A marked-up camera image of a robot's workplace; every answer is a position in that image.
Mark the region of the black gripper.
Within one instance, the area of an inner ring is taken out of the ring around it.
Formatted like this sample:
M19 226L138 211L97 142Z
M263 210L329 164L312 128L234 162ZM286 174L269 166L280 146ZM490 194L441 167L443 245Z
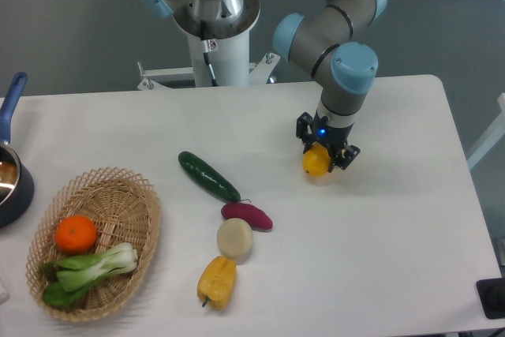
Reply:
M335 168L345 170L361 153L359 147L349 145L347 141L354 124L345 122L345 126L340 126L331 116L333 114L315 113L313 119L309 113L304 112L296 121L296 137L304 145L303 154L314 144L324 146L330 157L328 172Z

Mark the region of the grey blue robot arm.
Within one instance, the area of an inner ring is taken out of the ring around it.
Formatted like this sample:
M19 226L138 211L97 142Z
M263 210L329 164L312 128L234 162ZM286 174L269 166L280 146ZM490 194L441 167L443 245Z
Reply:
M159 17L173 17L189 42L199 87L249 83L249 33L259 0L141 0ZM292 13L273 35L278 55L322 88L314 114L297 119L306 173L345 169L359 154L348 136L378 69L376 53L354 35L371 24L387 0L325 0L312 19Z

